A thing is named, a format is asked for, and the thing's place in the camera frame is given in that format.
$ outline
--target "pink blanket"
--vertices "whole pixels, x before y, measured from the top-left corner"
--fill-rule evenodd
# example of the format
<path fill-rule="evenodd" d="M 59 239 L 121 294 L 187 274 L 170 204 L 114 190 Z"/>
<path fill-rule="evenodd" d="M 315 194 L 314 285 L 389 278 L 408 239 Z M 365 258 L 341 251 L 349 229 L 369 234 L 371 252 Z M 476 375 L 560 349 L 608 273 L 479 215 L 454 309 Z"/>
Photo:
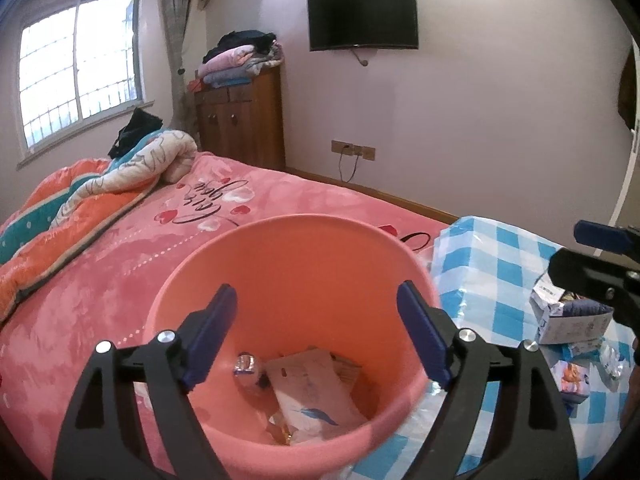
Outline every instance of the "pink blanket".
<path fill-rule="evenodd" d="M 198 77 L 203 78 L 212 72 L 242 66 L 249 60 L 254 52 L 255 47 L 253 45 L 243 45 L 218 54 L 216 57 L 212 57 L 206 63 L 200 65 Z"/>
<path fill-rule="evenodd" d="M 158 290 L 192 251 L 238 226 L 328 213 L 383 228 L 414 250 L 446 225 L 360 193 L 198 154 L 190 174 L 157 190 L 31 296 L 0 332 L 0 416 L 48 477 L 73 388 L 98 341 L 141 344 Z M 171 470 L 138 403 L 149 449 Z"/>

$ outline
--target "television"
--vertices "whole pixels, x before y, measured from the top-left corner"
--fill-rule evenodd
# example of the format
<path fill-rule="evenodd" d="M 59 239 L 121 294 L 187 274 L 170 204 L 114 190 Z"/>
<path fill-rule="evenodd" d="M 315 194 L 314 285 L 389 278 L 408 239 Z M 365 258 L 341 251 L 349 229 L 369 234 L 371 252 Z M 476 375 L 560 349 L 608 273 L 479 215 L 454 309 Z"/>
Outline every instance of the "television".
<path fill-rule="evenodd" d="M 312 52 L 418 48 L 416 0 L 306 0 Z"/>

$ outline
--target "checkered tablecloth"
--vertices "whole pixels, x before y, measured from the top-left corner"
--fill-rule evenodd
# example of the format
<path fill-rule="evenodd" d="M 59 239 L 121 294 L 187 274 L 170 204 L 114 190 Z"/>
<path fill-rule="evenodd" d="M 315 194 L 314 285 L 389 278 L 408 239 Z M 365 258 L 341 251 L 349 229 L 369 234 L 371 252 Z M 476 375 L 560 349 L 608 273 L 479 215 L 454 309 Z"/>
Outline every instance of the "checkered tablecloth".
<path fill-rule="evenodd" d="M 441 232 L 434 246 L 431 273 L 443 309 L 459 328 L 472 328 L 494 344 L 515 347 L 523 339 L 535 339 L 538 324 L 529 295 L 559 247 L 508 224 L 461 218 Z M 630 361 L 634 339 L 630 329 L 612 322 L 605 338 Z M 551 366 L 559 358 L 558 349 L 545 348 L 545 357 Z M 580 478 L 587 475 L 620 432 L 620 411 L 628 391 L 628 377 L 610 384 L 601 373 L 599 366 L 591 365 L 591 395 L 571 417 Z M 460 472 L 480 462 L 497 394 L 498 383 L 490 383 Z M 443 397 L 438 385 L 431 383 L 418 408 L 396 434 L 353 470 L 344 472 L 342 478 L 401 479 L 429 433 Z"/>

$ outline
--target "pink bucket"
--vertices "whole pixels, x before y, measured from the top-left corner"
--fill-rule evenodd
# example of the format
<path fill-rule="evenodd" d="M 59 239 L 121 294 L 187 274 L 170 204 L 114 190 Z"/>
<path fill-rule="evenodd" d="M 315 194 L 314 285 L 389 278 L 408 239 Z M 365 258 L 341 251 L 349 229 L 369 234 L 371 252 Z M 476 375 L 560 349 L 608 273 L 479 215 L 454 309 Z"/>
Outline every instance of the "pink bucket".
<path fill-rule="evenodd" d="M 234 480 L 316 480 L 384 442 L 426 386 L 396 310 L 404 280 L 440 306 L 414 254 L 382 230 L 323 215 L 271 218 L 228 232 L 181 263 L 154 301 L 145 336 L 175 329 L 188 313 L 207 306 L 221 284 L 231 284 L 238 316 L 207 381 L 190 394 L 198 420 Z M 243 351 L 269 360 L 309 346 L 363 367 L 373 385 L 364 393 L 371 398 L 363 399 L 375 403 L 372 418 L 320 444 L 278 446 L 266 431 L 278 408 L 275 396 L 247 394 L 232 369 Z"/>

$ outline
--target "metal bolt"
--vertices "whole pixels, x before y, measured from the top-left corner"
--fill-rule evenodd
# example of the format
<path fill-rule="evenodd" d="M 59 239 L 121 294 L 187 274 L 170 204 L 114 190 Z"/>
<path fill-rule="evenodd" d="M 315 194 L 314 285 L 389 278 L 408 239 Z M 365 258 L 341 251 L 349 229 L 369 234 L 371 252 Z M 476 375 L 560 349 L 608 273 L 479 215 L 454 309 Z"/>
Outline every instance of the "metal bolt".
<path fill-rule="evenodd" d="M 472 341 L 476 340 L 476 333 L 470 328 L 463 328 L 460 332 L 458 332 L 458 337 L 462 339 L 462 341 L 471 343 Z"/>
<path fill-rule="evenodd" d="M 95 346 L 95 351 L 98 352 L 98 354 L 106 354 L 109 350 L 111 350 L 111 343 L 109 341 L 100 341 Z"/>
<path fill-rule="evenodd" d="M 175 339 L 175 332 L 173 330 L 162 330 L 158 334 L 158 341 L 161 343 L 170 343 Z"/>
<path fill-rule="evenodd" d="M 523 342 L 524 349 L 527 352 L 536 352 L 538 351 L 538 343 L 532 341 L 531 339 L 525 339 Z"/>

